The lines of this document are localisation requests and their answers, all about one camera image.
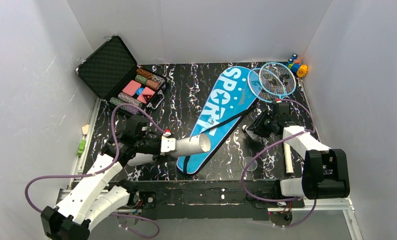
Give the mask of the white shuttlecock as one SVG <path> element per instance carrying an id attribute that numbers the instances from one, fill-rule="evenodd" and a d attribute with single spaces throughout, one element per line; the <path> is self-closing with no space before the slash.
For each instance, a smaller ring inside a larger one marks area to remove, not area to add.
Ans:
<path id="1" fill-rule="evenodd" d="M 257 134 L 255 134 L 254 131 L 251 130 L 249 126 L 243 125 L 241 129 L 253 141 L 259 140 L 260 137 Z"/>

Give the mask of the clear plastic tube lid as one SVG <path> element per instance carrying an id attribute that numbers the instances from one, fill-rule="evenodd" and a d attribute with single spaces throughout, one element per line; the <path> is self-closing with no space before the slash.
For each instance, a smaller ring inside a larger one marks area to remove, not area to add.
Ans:
<path id="1" fill-rule="evenodd" d="M 243 168 L 248 172 L 253 172 L 257 169 L 258 163 L 256 160 L 253 160 L 253 157 L 248 156 L 245 157 L 242 161 Z"/>

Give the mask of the white shuttlecock tube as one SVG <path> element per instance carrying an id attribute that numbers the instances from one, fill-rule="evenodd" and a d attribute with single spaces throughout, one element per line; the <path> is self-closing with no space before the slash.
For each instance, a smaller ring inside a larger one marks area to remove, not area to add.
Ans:
<path id="1" fill-rule="evenodd" d="M 209 152 L 210 150 L 211 150 L 211 140 L 208 137 L 208 135 L 205 133 L 201 133 L 199 135 L 190 136 L 182 139 L 176 139 L 176 151 L 164 154 L 166 156 L 166 160 L 163 163 L 172 161 L 175 158 L 179 158 L 179 157 L 187 157 L 196 154 L 206 153 Z M 145 164 L 132 164 L 132 159 L 127 161 L 127 165 L 130 167 L 145 165 Z"/>

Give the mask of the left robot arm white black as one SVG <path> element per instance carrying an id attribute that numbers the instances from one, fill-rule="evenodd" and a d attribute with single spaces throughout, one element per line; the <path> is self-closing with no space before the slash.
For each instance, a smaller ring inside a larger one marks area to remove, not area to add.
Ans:
<path id="1" fill-rule="evenodd" d="M 146 135 L 150 120 L 131 116 L 125 130 L 109 139 L 100 150 L 92 167 L 76 187 L 56 206 L 45 207 L 41 223 L 51 240 L 86 240 L 91 231 L 115 210 L 138 203 L 138 186 L 120 180 L 108 193 L 100 195 L 123 168 L 140 154 L 160 154 L 161 140 Z"/>

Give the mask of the blue badminton racket left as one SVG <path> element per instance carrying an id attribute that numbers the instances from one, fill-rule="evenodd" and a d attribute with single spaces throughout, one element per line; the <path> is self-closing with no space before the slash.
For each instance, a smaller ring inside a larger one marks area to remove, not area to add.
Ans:
<path id="1" fill-rule="evenodd" d="M 247 84 L 252 94 L 260 101 L 265 103 L 276 102 L 277 96 L 266 91 L 260 79 L 261 68 L 253 68 L 247 75 Z"/>

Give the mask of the blue badminton racket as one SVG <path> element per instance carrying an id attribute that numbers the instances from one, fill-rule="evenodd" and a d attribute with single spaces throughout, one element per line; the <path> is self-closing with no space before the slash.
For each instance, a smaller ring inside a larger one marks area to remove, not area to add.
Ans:
<path id="1" fill-rule="evenodd" d="M 296 79 L 291 70 L 279 62 L 268 62 L 260 67 L 260 81 L 263 88 L 276 95 L 276 102 L 291 95 L 296 90 Z"/>
<path id="2" fill-rule="evenodd" d="M 260 79 L 261 68 L 253 68 L 247 75 L 247 84 L 252 94 L 260 101 L 265 103 L 276 102 L 277 96 L 266 91 Z"/>

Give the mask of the blue badminton racket right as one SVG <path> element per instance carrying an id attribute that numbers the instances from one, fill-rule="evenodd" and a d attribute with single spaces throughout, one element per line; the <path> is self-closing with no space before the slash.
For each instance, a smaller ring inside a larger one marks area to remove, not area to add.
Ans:
<path id="1" fill-rule="evenodd" d="M 291 70 L 279 62 L 268 62 L 260 67 L 260 81 L 263 88 L 276 95 L 276 102 L 291 95 L 296 90 L 296 79 Z"/>

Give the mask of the blue racket bag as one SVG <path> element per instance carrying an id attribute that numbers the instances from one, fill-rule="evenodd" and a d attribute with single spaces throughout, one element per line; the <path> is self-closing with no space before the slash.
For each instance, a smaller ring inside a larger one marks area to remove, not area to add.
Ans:
<path id="1" fill-rule="evenodd" d="M 206 134 L 210 140 L 210 150 L 177 159 L 176 166 L 185 176 L 197 174 L 242 118 L 253 109 L 257 97 L 249 87 L 248 76 L 251 73 L 249 68 L 232 66 L 224 70 L 216 80 L 190 134 Z"/>

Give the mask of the red card box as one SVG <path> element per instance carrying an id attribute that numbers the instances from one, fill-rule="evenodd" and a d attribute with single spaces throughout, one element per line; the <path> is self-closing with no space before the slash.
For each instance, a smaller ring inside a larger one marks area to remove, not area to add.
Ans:
<path id="1" fill-rule="evenodd" d="M 141 103 L 148 103 L 150 99 L 155 95 L 155 91 L 149 87 L 140 87 L 136 91 L 137 100 Z"/>

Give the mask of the pink card box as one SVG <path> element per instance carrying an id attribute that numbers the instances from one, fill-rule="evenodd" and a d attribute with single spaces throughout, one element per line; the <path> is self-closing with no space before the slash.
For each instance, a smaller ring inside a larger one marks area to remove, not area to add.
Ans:
<path id="1" fill-rule="evenodd" d="M 123 89 L 122 92 L 128 96 L 134 97 L 139 96 L 142 93 L 143 87 L 142 84 L 131 80 Z"/>

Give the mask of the poker chip roll green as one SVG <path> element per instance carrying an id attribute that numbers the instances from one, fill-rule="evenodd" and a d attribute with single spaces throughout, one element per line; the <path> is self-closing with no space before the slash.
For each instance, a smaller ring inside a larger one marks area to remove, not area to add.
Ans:
<path id="1" fill-rule="evenodd" d="M 153 81 L 153 80 L 151 80 L 151 79 L 149 79 L 149 78 L 146 78 L 146 77 L 144 77 L 144 76 L 141 76 L 141 75 L 139 75 L 139 74 L 137 74 L 137 75 L 135 76 L 135 81 L 137 81 L 137 82 L 139 82 L 139 83 L 141 83 L 141 84 L 147 86 L 148 88 L 150 88 L 150 89 L 152 89 L 152 90 L 154 90 L 154 91 L 158 91 L 159 88 L 161 87 L 161 84 L 160 84 L 160 83 L 158 83 L 158 82 L 156 82 L 156 81 Z"/>

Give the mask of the wooden block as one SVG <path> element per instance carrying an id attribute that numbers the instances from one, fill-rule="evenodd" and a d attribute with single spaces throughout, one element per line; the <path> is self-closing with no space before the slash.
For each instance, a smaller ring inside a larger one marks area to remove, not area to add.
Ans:
<path id="1" fill-rule="evenodd" d="M 81 131 L 82 131 L 83 135 L 87 135 L 89 133 L 89 130 L 90 130 L 90 125 L 89 124 L 86 124 L 86 125 L 81 127 Z"/>

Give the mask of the poker chip roll brown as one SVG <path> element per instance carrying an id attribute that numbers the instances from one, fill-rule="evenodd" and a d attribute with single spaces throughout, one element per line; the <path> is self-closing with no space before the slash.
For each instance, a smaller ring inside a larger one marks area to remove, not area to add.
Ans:
<path id="1" fill-rule="evenodd" d="M 142 77 L 145 77 L 146 79 L 150 79 L 156 83 L 159 84 L 164 84 L 166 82 L 166 80 L 163 77 L 160 77 L 152 72 L 149 72 L 143 68 L 138 68 L 136 70 L 136 73 Z"/>

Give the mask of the black base beam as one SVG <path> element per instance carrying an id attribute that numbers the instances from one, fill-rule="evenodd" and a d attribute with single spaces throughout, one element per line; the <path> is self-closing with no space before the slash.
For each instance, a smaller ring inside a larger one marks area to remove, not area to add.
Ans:
<path id="1" fill-rule="evenodd" d="M 253 219 L 266 221 L 268 210 L 282 211 L 278 180 L 134 181 L 143 201 L 141 215 L 164 219 Z"/>

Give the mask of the black aluminium case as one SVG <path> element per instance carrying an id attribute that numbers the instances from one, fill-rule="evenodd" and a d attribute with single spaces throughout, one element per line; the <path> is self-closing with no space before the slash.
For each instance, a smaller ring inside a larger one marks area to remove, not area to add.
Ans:
<path id="1" fill-rule="evenodd" d="M 118 98 L 123 88 L 132 80 L 135 80 L 137 69 L 142 68 L 155 75 L 163 77 L 165 83 L 148 103 L 143 103 L 141 109 L 152 111 L 162 105 L 165 99 L 164 91 L 167 87 L 168 78 L 138 66 L 134 56 L 122 38 L 114 34 L 95 50 L 89 57 L 83 60 L 76 68 L 76 75 L 92 90 L 102 101 L 107 103 L 111 109 L 116 106 L 110 103 L 110 98 Z"/>

